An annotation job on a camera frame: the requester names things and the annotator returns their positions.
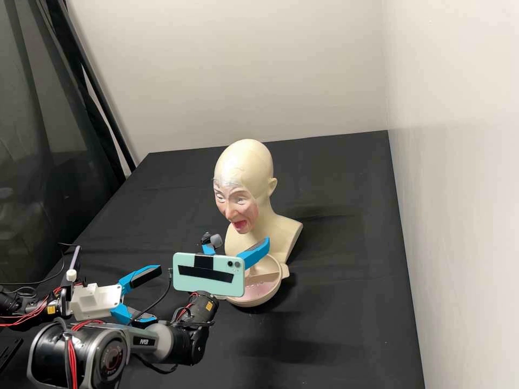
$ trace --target black pole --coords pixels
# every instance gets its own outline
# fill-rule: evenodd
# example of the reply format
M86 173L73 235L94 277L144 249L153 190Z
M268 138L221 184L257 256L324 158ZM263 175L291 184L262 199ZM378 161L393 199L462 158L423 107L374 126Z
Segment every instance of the black pole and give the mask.
M128 150L128 146L126 145L126 142L124 141L123 135L121 134L121 130L119 129L119 126L117 125L117 122L115 121L114 114L110 110L110 106L108 105L108 102L106 98L104 97L104 94L102 92L101 86L99 85L99 81L97 80L94 71L92 69L92 66L90 65L90 62L88 61L88 57L83 49L83 46L81 46L81 42L79 41L79 38L77 37L76 30L70 21L69 13L66 10L64 0L58 0L59 9L61 10L61 13L66 20L66 26L70 31L70 34L72 35L74 41L76 42L79 55L81 57L81 64L83 65L83 68L85 69L86 76L90 80L90 84L92 85L92 88L94 89L94 93L97 96L97 99L99 100L99 103L101 104L101 108L104 112L104 114L107 117L108 124L112 128L112 131L114 132L115 139L117 140L117 143L119 144L119 147L121 148L121 151L123 153L124 159L126 160L126 163L128 164L128 167L130 168L130 171L135 170L135 162L131 157L130 150Z

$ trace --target white knob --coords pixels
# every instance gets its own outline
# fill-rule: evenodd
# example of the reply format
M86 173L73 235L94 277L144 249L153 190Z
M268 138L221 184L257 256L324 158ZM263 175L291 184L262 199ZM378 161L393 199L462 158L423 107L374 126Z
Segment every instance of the white knob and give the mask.
M74 282L77 279L77 271L74 269L69 269L66 271L66 280L70 282Z

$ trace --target mannequin head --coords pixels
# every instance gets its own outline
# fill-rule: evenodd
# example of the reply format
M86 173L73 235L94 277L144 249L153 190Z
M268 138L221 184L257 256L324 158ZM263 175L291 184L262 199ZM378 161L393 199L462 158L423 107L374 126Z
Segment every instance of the mannequin head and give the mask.
M254 229L269 214L277 179L270 151L253 139L232 143L220 155L213 178L219 211L240 234Z

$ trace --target open mouth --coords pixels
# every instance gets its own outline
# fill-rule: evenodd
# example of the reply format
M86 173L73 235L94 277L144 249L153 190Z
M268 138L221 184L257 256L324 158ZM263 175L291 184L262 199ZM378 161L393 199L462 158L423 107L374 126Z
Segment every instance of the open mouth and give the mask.
M247 221L240 220L239 222L232 222L232 225L234 226L235 229L241 230L242 228L244 228L247 225Z

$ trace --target cable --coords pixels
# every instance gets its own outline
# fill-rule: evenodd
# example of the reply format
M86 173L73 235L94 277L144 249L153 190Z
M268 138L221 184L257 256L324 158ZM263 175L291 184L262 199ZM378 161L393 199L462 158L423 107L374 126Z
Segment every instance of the cable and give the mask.
M66 338L65 338L64 359L65 359L66 386L68 389L72 389L73 388L72 369L70 367L70 351L69 351L69 337L68 336L66 336Z
M186 313L186 311L189 311L189 308L193 305L192 303L192 298L193 297L198 297L198 293L197 292L193 292L190 296L189 296L189 303L182 308L182 311L180 312L180 314L178 316L176 316L176 313L177 311L175 311L175 313L173 314L173 317L175 318L174 322L175 321L178 321L182 315L184 315Z
M36 281L36 282L21 282L21 283L5 283L5 282L0 282L0 285L39 285L39 284L42 284L44 282L50 281L53 278L56 278L57 276L59 276L61 274L61 272L63 271L63 269L65 269L65 256L62 254L61 258L63 259L63 264L61 265L61 269L60 269L60 271L58 271L53 276L44 278L41 281Z
M166 289L166 291L164 293L162 293L162 296L160 296L157 301L155 301L153 304L151 304L148 308L146 308L144 311L142 311L141 313L139 313L136 317L134 317L129 323L128 325L131 326L139 317L141 317L143 314L147 313L150 309L152 309L155 305L157 305L158 303L160 303L162 301L162 299L164 297L166 297L166 294L168 294L170 288L171 288L171 280L173 278L173 271L172 269L168 269L169 271L169 276L168 276L168 287Z
M157 373L160 373L160 374L170 374L170 373L174 372L175 370L177 370L177 367L178 367L177 364L174 364L170 370L162 370L161 368L155 366L154 364L151 364L148 361L142 359L142 357L138 354L132 354L132 356L134 356L139 361L141 361L144 366L149 367L153 371L156 371Z
M19 324L21 324L21 323L23 323L23 322L25 322L25 321L27 321L29 319L32 319L33 317L38 316L47 307L47 300L48 299L49 299L49 296L47 296L45 299L41 300L39 302L39 306L36 307L30 313L26 313L26 314L21 315L21 316L9 316L9 317L1 316L0 319L13 319L13 318L17 318L18 320L16 320L14 323L0 323L0 327L12 327L12 326L15 326L15 325L19 325Z
M29 294L29 293L23 293L23 292L20 292L20 290L23 290L23 289L30 289L32 291L32 294ZM19 287L17 290L14 290L12 292L4 292L5 294L15 294L15 299L16 299L16 296L22 296L22 297L27 297L27 298L34 298L36 297L37 293L36 293L36 289L34 289L32 286L21 286Z
M77 365L76 365L76 350L74 349L74 343L69 339L69 358L70 358L70 371L72 373L72 389L77 389Z
M66 322L63 318L57 317L53 321L61 325L62 335L65 338L64 358L67 387L69 389L77 389L76 350L71 340L72 334L66 327Z
M83 328L85 325L87 324L90 324L90 323L96 323L96 324L104 324L104 321L102 320L97 320L97 319L91 319L91 320L85 320L85 321L82 321L81 323L78 323L76 324L75 326L73 326L71 328L72 331L79 331L81 328Z

